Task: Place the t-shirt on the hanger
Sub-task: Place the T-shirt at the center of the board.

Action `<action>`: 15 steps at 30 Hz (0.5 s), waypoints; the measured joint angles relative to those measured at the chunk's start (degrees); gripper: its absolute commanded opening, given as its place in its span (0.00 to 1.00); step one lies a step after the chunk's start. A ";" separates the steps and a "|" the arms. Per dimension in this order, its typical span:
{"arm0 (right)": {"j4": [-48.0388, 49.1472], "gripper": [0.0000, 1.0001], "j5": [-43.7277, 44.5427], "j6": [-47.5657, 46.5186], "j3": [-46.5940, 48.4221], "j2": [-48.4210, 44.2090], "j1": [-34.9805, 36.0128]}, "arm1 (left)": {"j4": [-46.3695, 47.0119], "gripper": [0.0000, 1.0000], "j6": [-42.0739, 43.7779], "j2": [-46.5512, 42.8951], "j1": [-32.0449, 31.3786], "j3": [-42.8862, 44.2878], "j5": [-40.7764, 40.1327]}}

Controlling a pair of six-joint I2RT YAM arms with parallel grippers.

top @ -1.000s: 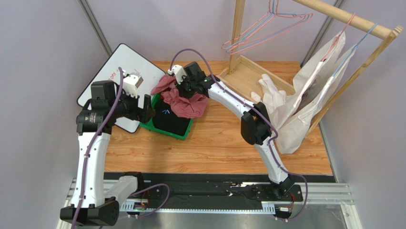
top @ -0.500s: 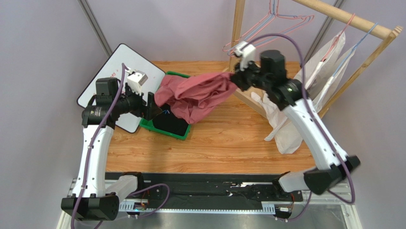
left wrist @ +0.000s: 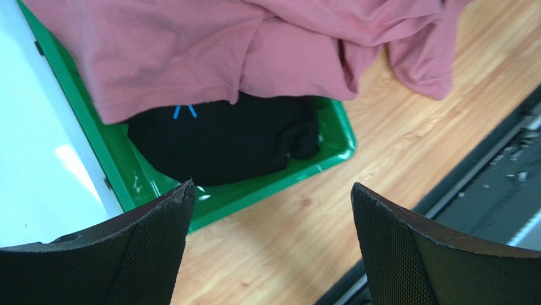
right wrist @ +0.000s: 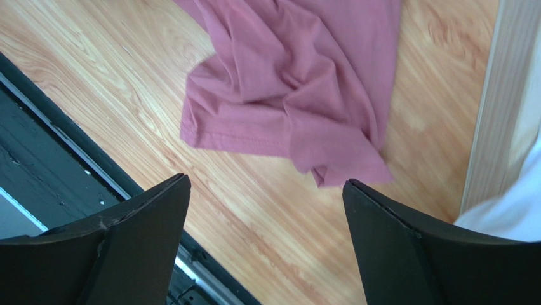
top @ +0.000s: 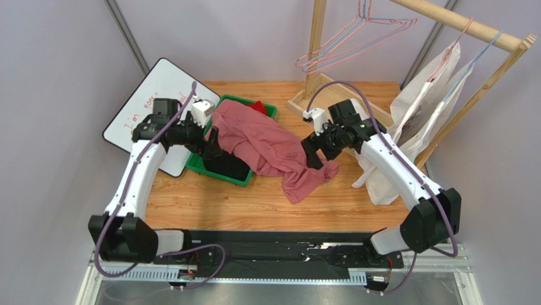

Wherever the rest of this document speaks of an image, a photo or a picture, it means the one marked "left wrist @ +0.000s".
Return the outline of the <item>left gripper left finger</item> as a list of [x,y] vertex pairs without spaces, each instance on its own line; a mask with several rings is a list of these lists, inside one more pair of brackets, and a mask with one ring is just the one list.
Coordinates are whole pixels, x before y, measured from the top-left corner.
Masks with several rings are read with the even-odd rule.
[[2,304],[169,304],[196,200],[187,181],[50,243],[1,249]]

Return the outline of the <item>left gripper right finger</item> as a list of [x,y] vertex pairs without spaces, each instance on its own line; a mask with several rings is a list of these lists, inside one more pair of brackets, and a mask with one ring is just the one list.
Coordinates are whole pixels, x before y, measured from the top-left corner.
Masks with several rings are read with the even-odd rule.
[[356,183],[354,223],[374,304],[539,304],[540,252],[461,233]]

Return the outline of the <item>pink t shirt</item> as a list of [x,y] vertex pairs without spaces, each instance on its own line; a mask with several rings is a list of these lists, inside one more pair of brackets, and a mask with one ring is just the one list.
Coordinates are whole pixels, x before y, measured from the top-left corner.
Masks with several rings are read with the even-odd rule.
[[256,97],[352,100],[386,49],[405,86],[453,85],[467,1],[26,1],[105,124],[156,107]]

